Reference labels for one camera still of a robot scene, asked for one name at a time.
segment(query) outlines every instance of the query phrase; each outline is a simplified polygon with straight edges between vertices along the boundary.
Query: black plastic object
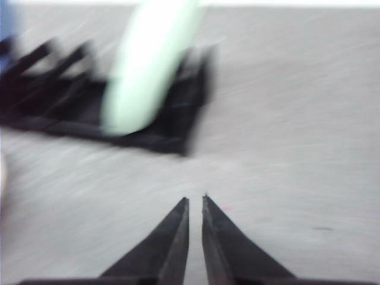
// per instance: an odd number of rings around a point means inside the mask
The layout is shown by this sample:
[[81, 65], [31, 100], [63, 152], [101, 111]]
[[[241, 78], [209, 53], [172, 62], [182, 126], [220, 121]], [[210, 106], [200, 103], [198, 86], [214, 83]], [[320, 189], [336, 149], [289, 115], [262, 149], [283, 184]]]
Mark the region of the black plastic object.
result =
[[[7, 43], [0, 46], [4, 51]], [[50, 59], [53, 68], [42, 74], [27, 74], [44, 58]], [[211, 51], [204, 53], [199, 61], [190, 61], [186, 56], [154, 122], [138, 132], [111, 137], [102, 131], [99, 118], [106, 81], [93, 78], [93, 58], [87, 44], [60, 59], [49, 41], [2, 73], [0, 124], [186, 155], [191, 129], [210, 92], [210, 58]], [[82, 73], [64, 76], [79, 63]]]
[[189, 247], [189, 201], [183, 198], [134, 249], [99, 278], [25, 280], [20, 285], [181, 285]]
[[298, 279], [248, 239], [208, 196], [203, 198], [202, 242], [210, 285], [373, 285]]

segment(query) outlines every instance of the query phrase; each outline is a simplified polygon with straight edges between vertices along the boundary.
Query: green plastic piece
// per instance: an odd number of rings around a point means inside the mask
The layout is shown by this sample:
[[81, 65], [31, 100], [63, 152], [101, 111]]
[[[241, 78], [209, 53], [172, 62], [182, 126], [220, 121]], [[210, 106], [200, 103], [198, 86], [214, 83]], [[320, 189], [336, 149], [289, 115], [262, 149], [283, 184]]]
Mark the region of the green plastic piece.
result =
[[154, 120], [197, 29], [198, 0], [147, 0], [132, 16], [106, 87], [101, 120], [108, 135]]

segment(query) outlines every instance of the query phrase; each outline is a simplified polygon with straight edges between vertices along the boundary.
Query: blue object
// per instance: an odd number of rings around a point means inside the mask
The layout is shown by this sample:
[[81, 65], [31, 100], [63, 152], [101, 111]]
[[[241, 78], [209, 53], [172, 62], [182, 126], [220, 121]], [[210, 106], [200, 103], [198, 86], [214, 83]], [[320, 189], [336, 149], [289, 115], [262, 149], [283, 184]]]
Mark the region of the blue object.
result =
[[[0, 0], [0, 40], [15, 36], [15, 18], [12, 7], [7, 0]], [[11, 59], [10, 54], [0, 56], [0, 73]]]

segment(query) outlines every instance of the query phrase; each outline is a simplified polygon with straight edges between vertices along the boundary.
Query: dark speck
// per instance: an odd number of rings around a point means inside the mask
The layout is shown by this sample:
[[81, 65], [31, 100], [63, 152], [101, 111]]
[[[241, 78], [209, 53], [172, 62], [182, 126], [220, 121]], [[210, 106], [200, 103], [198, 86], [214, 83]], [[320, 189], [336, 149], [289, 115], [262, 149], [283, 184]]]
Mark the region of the dark speck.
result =
[[334, 230], [332, 227], [313, 227], [314, 230]]

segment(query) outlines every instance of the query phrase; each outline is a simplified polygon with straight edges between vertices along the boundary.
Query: gray surface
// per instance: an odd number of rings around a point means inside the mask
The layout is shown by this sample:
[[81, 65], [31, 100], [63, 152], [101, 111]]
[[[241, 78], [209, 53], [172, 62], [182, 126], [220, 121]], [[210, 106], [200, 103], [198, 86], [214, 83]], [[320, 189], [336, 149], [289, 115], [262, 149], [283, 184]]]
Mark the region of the gray surface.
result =
[[[130, 9], [19, 10], [30, 50], [94, 39], [105, 74]], [[96, 276], [183, 196], [185, 284], [206, 284], [201, 196], [301, 277], [380, 281], [380, 10], [213, 8], [216, 93], [180, 159], [2, 130], [2, 282]]]

